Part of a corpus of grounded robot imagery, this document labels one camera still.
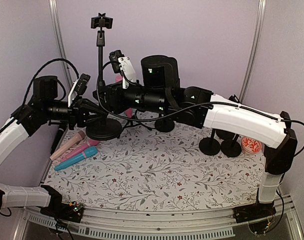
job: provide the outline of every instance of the floral tablecloth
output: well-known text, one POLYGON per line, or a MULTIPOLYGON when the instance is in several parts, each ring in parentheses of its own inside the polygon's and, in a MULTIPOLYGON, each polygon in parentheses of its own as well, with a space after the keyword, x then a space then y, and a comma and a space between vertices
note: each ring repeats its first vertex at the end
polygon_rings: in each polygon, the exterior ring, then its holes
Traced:
MULTIPOLYGON (((79 130, 69 130, 63 143, 79 130)), ((204 155, 198 143, 210 133, 178 123, 169 133, 127 128, 120 139, 101 142, 96 156, 57 172, 59 161, 54 161, 45 184, 59 191, 65 202, 131 211, 203 210, 254 202, 263 154, 204 155)))

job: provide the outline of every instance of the black round stand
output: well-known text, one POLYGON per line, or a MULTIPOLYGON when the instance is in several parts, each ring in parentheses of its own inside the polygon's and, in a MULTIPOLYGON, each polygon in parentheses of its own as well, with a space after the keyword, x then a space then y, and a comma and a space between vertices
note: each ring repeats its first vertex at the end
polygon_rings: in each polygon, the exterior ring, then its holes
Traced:
POLYGON ((156 120, 154 123, 155 129, 162 133, 169 133, 175 128, 175 123, 170 119, 156 120))
POLYGON ((237 134, 234 139, 226 139, 221 144, 223 154, 228 157, 235 158, 242 153, 242 147, 237 142, 239 135, 237 134))
POLYGON ((93 140, 107 141, 121 135, 123 127, 115 119, 107 118, 105 121, 94 121, 86 127, 86 135, 93 140))
POLYGON ((220 152, 221 146, 216 139, 203 138, 198 144, 200 151, 208 156, 214 156, 220 152))
POLYGON ((233 139, 235 136, 235 133, 232 133, 230 131, 224 131, 224 130, 220 130, 217 129, 216 130, 216 135, 220 138, 220 139, 233 139))

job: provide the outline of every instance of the pink object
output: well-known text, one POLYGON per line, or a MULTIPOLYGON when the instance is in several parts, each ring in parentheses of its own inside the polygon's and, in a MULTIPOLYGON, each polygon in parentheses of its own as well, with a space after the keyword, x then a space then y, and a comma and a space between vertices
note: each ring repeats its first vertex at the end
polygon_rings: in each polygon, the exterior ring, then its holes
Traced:
POLYGON ((245 136, 242 138, 242 148, 248 154, 257 154, 262 150, 262 144, 260 141, 245 136))
POLYGON ((74 146, 75 144, 78 144, 80 141, 82 141, 85 138, 85 133, 83 131, 79 131, 77 134, 75 134, 69 141, 66 142, 63 146, 61 146, 58 150, 56 150, 51 156, 50 159, 54 161, 58 157, 62 156, 63 153, 65 153, 70 147, 74 146))
MULTIPOLYGON (((115 81, 116 82, 123 81, 123 77, 122 76, 117 76, 115 78, 115 81)), ((131 118, 133 116, 133 109, 130 108, 130 109, 126 110, 125 113, 126 113, 128 118, 131 118)))
POLYGON ((86 143, 82 144, 81 146, 79 146, 77 149, 73 150, 72 152, 70 152, 69 154, 65 155, 62 159, 61 162, 70 159, 71 157, 83 152, 85 149, 91 147, 91 146, 96 146, 99 144, 100 141, 96 141, 96 140, 92 140, 89 139, 86 143))

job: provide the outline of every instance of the red and white bowl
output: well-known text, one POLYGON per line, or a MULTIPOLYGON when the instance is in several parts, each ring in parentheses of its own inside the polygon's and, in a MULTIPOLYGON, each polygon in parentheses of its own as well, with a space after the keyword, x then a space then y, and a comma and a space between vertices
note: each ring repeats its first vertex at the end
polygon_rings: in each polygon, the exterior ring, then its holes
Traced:
POLYGON ((248 154, 257 154, 262 150, 262 144, 260 141, 245 136, 242 138, 242 149, 248 154))

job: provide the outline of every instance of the leaf pattern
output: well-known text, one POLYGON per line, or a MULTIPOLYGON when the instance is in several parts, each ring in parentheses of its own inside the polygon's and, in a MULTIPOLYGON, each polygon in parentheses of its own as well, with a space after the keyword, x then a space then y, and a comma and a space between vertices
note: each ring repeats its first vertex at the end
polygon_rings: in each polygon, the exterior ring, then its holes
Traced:
MULTIPOLYGON (((62 144, 79 130, 69 130, 62 144)), ((59 164, 54 161, 45 184, 59 191, 65 202, 118 210, 184 211, 255 202, 263 154, 204 155, 198 143, 210 134, 211 129, 178 123, 169 133, 127 128, 119 139, 100 142, 97 155, 63 171, 54 171, 59 164)))

